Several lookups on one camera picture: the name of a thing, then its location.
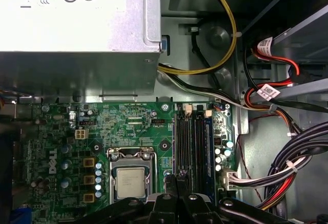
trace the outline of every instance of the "motherboard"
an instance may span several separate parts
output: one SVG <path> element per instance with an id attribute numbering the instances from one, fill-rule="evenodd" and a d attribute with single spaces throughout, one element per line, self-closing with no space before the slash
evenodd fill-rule
<path id="1" fill-rule="evenodd" d="M 234 168 L 230 110 L 219 103 L 34 104 L 21 141 L 34 224 L 66 223 L 126 197 L 165 192 L 168 174 L 217 202 Z"/>

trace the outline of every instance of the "cpu socket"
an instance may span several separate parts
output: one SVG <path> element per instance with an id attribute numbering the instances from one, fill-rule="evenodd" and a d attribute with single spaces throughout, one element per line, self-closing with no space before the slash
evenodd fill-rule
<path id="1" fill-rule="evenodd" d="M 146 201 L 158 185 L 157 155 L 151 147 L 109 148 L 109 200 L 126 197 Z"/>

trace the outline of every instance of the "cable tie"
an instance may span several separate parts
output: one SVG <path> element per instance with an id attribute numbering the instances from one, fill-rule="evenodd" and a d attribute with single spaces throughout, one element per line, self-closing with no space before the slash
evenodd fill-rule
<path id="1" fill-rule="evenodd" d="M 237 38 L 240 38 L 240 37 L 242 37 L 242 32 L 232 33 L 231 37 L 233 37 L 233 36 L 236 36 Z"/>
<path id="2" fill-rule="evenodd" d="M 277 105 L 275 105 L 275 104 L 271 104 L 271 105 L 270 105 L 270 108 L 269 108 L 269 110 L 268 110 L 268 113 L 269 113 L 269 114 L 274 114 L 274 113 L 276 112 L 277 108 L 278 108 Z"/>
<path id="3" fill-rule="evenodd" d="M 291 133 L 291 132 L 287 133 L 287 137 L 293 137 L 293 136 L 297 136 L 297 133 Z"/>
<path id="4" fill-rule="evenodd" d="M 292 161 L 287 160 L 286 164 L 287 164 L 288 167 L 292 168 L 295 173 L 298 172 L 297 168 L 294 166 Z"/>
<path id="5" fill-rule="evenodd" d="M 271 164 L 271 167 L 273 168 L 273 169 L 275 169 L 276 171 L 280 171 L 280 169 L 276 166 L 276 165 L 274 165 L 274 164 Z"/>

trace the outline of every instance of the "barcode sticker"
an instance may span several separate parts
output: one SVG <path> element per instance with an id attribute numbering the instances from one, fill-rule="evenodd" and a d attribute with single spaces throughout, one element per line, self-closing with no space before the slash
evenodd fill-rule
<path id="1" fill-rule="evenodd" d="M 260 43 L 257 45 L 257 50 L 259 53 L 265 56 L 272 56 L 271 54 L 271 44 L 272 44 L 273 37 L 266 38 L 262 40 Z"/>
<path id="2" fill-rule="evenodd" d="M 258 95 L 263 97 L 266 101 L 275 98 L 280 92 L 272 86 L 265 84 L 260 90 L 257 91 Z"/>

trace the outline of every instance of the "power supply unit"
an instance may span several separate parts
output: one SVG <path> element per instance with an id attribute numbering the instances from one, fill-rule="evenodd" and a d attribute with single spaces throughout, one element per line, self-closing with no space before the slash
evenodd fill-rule
<path id="1" fill-rule="evenodd" d="M 0 86 L 34 95 L 145 95 L 160 0 L 0 0 Z"/>

